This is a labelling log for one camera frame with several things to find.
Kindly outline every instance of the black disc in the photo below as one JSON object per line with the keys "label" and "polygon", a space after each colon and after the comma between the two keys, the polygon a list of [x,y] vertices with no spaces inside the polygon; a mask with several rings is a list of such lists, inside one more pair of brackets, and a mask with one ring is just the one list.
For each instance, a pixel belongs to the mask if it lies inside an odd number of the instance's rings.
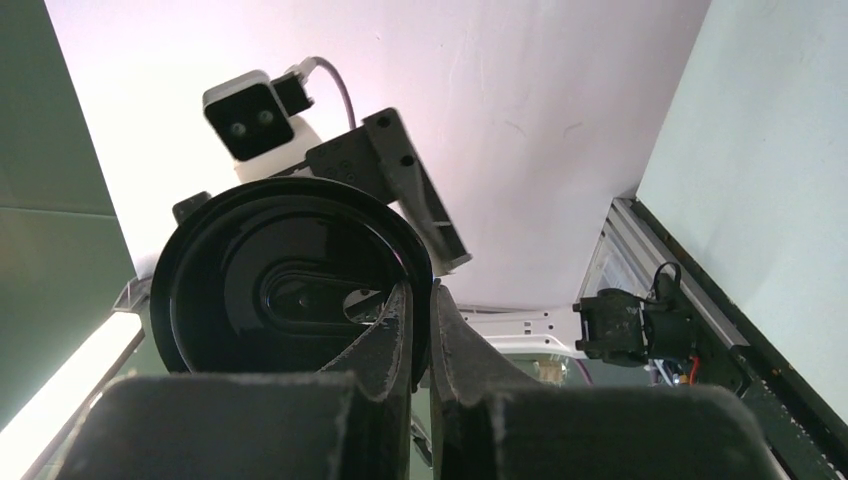
{"label": "black disc", "polygon": [[341,183],[251,182],[206,202],[171,236],[151,287],[153,336],[172,372],[316,371],[367,328],[346,314],[353,292],[373,304],[404,279],[417,383],[433,276],[414,230]]}

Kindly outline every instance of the light fixture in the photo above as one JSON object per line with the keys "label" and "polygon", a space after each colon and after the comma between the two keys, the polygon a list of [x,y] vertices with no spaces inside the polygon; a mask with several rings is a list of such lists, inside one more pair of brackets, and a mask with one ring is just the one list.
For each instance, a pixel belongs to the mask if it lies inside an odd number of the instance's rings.
{"label": "light fixture", "polygon": [[52,455],[61,435],[126,361],[143,338],[135,313],[115,312],[71,355],[0,431],[0,478],[34,473]]}

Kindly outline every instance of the white metal frame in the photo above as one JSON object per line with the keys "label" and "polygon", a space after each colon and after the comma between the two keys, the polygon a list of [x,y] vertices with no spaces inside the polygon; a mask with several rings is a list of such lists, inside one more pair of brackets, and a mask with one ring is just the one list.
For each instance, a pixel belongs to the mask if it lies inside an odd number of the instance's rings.
{"label": "white metal frame", "polygon": [[463,317],[500,353],[586,358],[575,342],[582,338],[580,315],[571,308],[510,313],[463,313]]}

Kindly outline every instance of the green wall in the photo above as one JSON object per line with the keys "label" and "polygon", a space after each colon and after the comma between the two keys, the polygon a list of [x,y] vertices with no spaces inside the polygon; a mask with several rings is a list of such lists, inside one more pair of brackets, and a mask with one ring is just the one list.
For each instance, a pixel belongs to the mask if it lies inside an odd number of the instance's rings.
{"label": "green wall", "polygon": [[133,275],[41,1],[0,6],[0,428]]}

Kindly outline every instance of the orange wire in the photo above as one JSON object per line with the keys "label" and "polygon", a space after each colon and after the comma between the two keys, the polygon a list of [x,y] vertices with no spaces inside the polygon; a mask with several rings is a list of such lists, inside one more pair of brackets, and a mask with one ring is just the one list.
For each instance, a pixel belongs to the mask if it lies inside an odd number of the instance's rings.
{"label": "orange wire", "polygon": [[698,368],[701,366],[701,357],[692,357],[692,371],[689,372],[689,385],[695,383],[695,374],[698,373]]}

